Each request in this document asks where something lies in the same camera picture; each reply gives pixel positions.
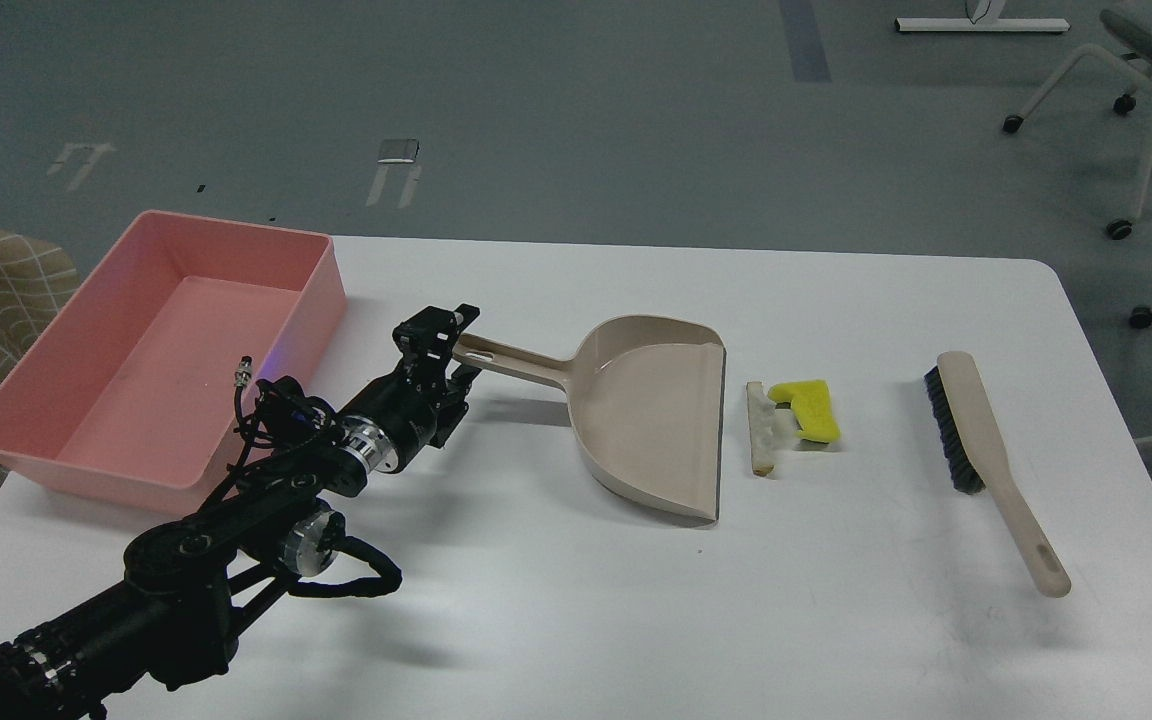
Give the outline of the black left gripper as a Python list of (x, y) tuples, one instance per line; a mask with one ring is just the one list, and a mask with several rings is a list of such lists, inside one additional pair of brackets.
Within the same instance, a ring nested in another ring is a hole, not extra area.
[(401, 361), (340, 410), (340, 447), (369, 473), (397, 473), (426, 447), (444, 448), (468, 414), (468, 393), (483, 372), (462, 364), (448, 374), (453, 348), (479, 306), (425, 306), (393, 329)]

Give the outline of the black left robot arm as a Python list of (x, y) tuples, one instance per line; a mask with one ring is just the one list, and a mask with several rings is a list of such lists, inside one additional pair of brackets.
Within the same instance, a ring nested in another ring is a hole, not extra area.
[(175, 691), (227, 673), (280, 598), (397, 592), (397, 564), (324, 495), (356, 497), (448, 441), (477, 377), (452, 355), (479, 314), (425, 306), (397, 324), (396, 367), (340, 409), (289, 376), (253, 378), (244, 357), (236, 393), (255, 396), (234, 401), (237, 461), (196, 511), (128, 544), (113, 588), (0, 644), (0, 719), (104, 719), (106, 698), (146, 676)]

